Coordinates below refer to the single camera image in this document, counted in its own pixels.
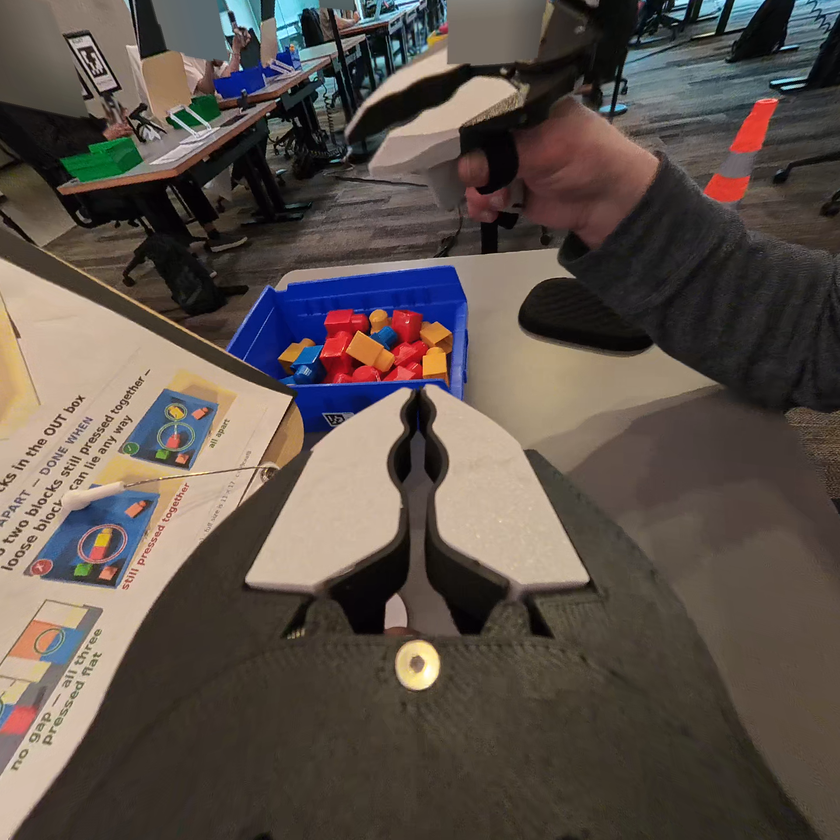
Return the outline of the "grey desk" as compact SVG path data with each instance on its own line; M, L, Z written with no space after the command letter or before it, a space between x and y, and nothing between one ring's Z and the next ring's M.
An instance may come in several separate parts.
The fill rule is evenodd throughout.
M653 348L521 331L554 251L459 256L465 400L571 478L684 603L738 714L814 828L838 838L838 515L782 415Z

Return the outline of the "pile of toy blocks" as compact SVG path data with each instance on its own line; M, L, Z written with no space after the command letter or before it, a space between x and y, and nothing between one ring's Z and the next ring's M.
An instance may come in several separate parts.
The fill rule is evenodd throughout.
M449 384L455 331L416 309L334 308L280 344L286 385Z

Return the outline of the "person's right hand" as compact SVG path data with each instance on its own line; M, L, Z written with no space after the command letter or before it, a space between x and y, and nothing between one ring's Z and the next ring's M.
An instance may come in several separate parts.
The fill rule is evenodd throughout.
M524 216L598 249L642 201L659 158L573 97L513 134Z

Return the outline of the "green plastic bin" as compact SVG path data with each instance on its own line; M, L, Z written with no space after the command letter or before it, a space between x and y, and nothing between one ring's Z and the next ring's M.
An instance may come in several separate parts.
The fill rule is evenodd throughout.
M79 182L87 183L129 172L144 162L132 139L92 143L88 152L59 159L66 172Z

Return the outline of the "small blue plastic bin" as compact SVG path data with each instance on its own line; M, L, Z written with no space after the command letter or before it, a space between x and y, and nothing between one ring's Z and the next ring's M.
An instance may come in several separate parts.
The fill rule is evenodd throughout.
M221 99L238 99L242 93L249 95L261 91L266 86L266 78L263 67L257 65L231 72L227 77L216 78L213 84Z

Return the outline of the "person's right forearm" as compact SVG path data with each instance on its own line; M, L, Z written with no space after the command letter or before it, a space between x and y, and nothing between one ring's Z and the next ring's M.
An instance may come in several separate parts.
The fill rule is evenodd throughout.
M748 401L839 407L839 261L747 229L668 157L598 248L559 263L665 353Z

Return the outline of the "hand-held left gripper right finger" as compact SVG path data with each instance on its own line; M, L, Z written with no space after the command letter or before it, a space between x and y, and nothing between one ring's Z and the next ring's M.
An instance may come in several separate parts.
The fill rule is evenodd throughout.
M461 634L500 604L591 584L559 513L517 439L437 385L420 392L418 431L433 483L425 563Z

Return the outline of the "wooden table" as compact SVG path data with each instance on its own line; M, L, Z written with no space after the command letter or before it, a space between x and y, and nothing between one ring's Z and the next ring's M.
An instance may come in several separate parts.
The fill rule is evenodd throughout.
M97 179L91 182L79 182L74 179L58 186L57 192L63 196L92 193L137 184L150 184L170 181L186 173L190 168L203 161L208 161L213 154L238 140L250 131L277 105L278 97L257 101L246 110L237 111L237 119L224 112L218 119L211 121L211 129L198 135L182 132L178 136L167 135L160 141L150 143L141 151L143 160L125 173Z

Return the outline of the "black backpack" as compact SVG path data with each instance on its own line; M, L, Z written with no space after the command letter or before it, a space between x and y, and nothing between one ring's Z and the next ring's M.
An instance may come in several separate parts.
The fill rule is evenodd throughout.
M729 64L773 56L785 47L795 1L763 1L726 58Z
M149 261L163 279L173 302L189 317L216 312L230 298L246 295L247 285L219 287L204 263L180 240L166 234L147 235L123 269L122 283L133 287L132 272Z

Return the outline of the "green plastic object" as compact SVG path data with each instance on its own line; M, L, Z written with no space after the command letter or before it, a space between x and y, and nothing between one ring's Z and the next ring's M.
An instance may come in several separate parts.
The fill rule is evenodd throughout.
M189 106L181 108L175 115L167 115L166 121L176 130L202 132L205 124L220 117L221 109L214 94L194 97Z

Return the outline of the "orange traffic cone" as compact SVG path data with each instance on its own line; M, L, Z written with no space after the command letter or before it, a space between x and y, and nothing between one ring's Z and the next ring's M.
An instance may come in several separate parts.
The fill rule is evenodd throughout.
M753 104L729 146L728 156L703 191L710 200L731 209L739 208L779 101L763 98Z

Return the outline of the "blue bin of blocks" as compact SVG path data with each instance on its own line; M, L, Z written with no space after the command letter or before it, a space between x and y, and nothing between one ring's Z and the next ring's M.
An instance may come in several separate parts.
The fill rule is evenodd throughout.
M446 264L293 282L282 290L266 287L226 350L281 380L288 376L278 361L281 352L303 339L322 344L327 338L323 322L330 311L353 309L369 314L379 308L419 312L424 320L441 322L454 334L448 390L463 401L468 371L468 302L456 269ZM420 387L423 383L300 385L296 405L306 433L326 433L390 395L397 386Z

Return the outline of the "printed marker sign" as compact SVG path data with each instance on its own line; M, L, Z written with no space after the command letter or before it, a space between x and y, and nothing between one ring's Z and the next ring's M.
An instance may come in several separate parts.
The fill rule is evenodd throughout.
M92 92L103 98L123 89L91 31L83 29L62 36Z

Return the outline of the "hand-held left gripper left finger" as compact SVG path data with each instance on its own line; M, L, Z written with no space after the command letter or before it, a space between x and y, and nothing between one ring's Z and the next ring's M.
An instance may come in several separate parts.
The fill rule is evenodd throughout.
M405 478L418 390L399 388L314 445L248 570L251 589L338 603L381 634L410 562Z

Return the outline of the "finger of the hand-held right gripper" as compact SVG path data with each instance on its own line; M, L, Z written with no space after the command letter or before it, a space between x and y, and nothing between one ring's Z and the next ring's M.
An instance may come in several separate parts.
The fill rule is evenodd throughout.
M369 162L374 179L412 179L460 154L459 132L520 106L524 90L500 78L468 81L443 104L390 129Z
M356 144L398 123L409 122L452 98L472 77L472 66L449 66L445 71L418 77L399 89L386 91L382 85L364 100L346 125L344 138L348 144Z

